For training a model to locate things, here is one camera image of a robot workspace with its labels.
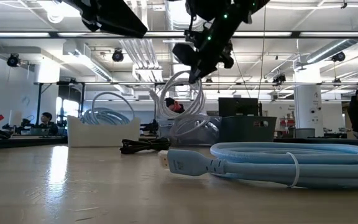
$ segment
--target light blue cable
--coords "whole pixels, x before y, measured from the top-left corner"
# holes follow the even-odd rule
[[[211,154],[217,159],[194,151],[169,150],[167,159],[171,172],[177,174],[210,172],[291,187],[358,188],[358,146],[230,142],[213,145]]]
[[[123,99],[128,104],[129,108],[132,111],[132,115],[133,115],[132,119],[135,118],[134,109],[132,108],[131,104],[129,104],[129,102],[124,97],[122,97],[116,93],[112,93],[112,92],[103,92],[103,93],[99,93],[98,95],[96,95],[93,98],[92,108],[85,111],[84,115],[81,117],[81,121],[83,123],[86,123],[86,124],[112,124],[112,125],[120,125],[120,124],[130,123],[130,120],[126,116],[124,116],[116,111],[113,111],[109,108],[95,107],[94,104],[95,104],[96,100],[102,95],[113,95],[113,96]]]

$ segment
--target window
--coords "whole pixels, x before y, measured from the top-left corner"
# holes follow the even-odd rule
[[[62,98],[56,98],[56,116],[60,114],[60,109],[62,108],[62,106]]]
[[[80,104],[78,102],[72,101],[72,100],[63,100],[63,110],[64,110],[64,116],[78,116],[78,108],[80,107]]]

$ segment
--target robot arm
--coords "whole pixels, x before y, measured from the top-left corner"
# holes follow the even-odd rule
[[[84,25],[90,31],[143,38],[146,26],[124,0],[57,0],[79,10]]]
[[[231,0],[186,0],[191,17],[200,16],[206,21],[214,19],[212,26],[202,32],[192,31],[191,26],[185,31],[186,40],[194,43],[196,51],[186,44],[176,44],[173,48],[178,59],[191,67],[189,83],[215,71],[218,62],[223,62],[225,68],[233,66],[231,37],[241,22],[251,24],[251,15],[269,1],[235,0],[232,4]]]

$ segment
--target table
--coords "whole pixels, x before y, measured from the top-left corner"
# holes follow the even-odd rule
[[[12,136],[10,139],[0,139],[0,149],[66,143],[66,136]]]
[[[358,190],[180,176],[152,151],[0,149],[0,223],[358,224]]]

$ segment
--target cable bundle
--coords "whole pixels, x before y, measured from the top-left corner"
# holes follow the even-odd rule
[[[187,80],[177,80],[177,78],[184,74],[189,73],[190,71],[182,71],[174,74],[164,85],[164,87],[161,90],[160,96],[156,94],[154,91],[150,91],[151,98],[157,103],[157,109],[158,113],[167,119],[176,119],[176,118],[182,118],[189,114],[199,114],[202,109],[204,108],[205,104],[205,96],[203,93],[203,84],[201,80],[197,80],[194,84],[189,84]],[[190,85],[191,89],[194,89],[196,91],[196,97],[191,102],[190,106],[186,108],[185,112],[179,114],[172,110],[170,110],[165,105],[165,96],[167,95],[167,92],[169,89],[171,89],[174,86],[178,85]]]
[[[99,108],[95,108],[94,103],[95,101],[103,95],[113,95],[116,96],[118,98],[123,99],[129,106],[129,108],[132,111],[132,119],[135,118],[135,111],[132,108],[131,104],[129,104],[129,102],[122,96],[116,94],[116,93],[112,93],[112,92],[103,92],[100,93],[98,95],[96,95],[93,98],[92,101],[92,108],[85,111],[84,115],[81,117],[81,121],[83,123],[86,124],[112,124],[112,125],[119,125],[119,124],[128,124],[130,123],[130,120],[125,117],[124,115],[110,110],[109,108],[103,108],[103,107],[99,107]]]
[[[180,75],[182,75],[184,73],[189,73],[189,72],[190,71],[182,71],[182,72],[178,72],[178,73],[174,74],[162,88],[160,96],[158,96],[156,94],[156,92],[150,91],[151,98],[157,104],[158,114],[164,116],[167,119],[180,120],[181,123],[179,125],[179,128],[177,128],[176,130],[181,129],[181,127],[184,127],[184,126],[188,126],[187,124],[198,122],[198,125],[196,125],[194,128],[191,128],[186,131],[181,131],[181,133],[179,133],[178,131],[172,130],[170,132],[170,135],[175,138],[178,138],[180,136],[188,134],[192,131],[196,131],[197,129],[208,124],[208,122],[209,122],[209,119],[205,119],[202,116],[199,116],[198,117],[199,119],[192,119],[192,118],[194,118],[194,115],[199,115],[201,113],[201,111],[203,110],[204,104],[205,104],[205,96],[204,96],[203,84],[202,84],[201,80],[197,80],[194,84],[189,84],[187,80],[177,80],[177,78]],[[167,92],[172,87],[175,87],[178,85],[189,85],[190,88],[195,90],[195,92],[196,92],[195,99],[191,102],[190,106],[186,108],[185,112],[183,112],[181,114],[170,110],[165,105],[165,96],[167,95]]]
[[[358,188],[358,146],[231,142],[211,154],[227,161],[223,177],[270,181],[289,187]]]
[[[168,150],[170,141],[167,138],[154,139],[149,141],[122,140],[122,147],[119,149],[122,154],[135,154],[143,150]]]

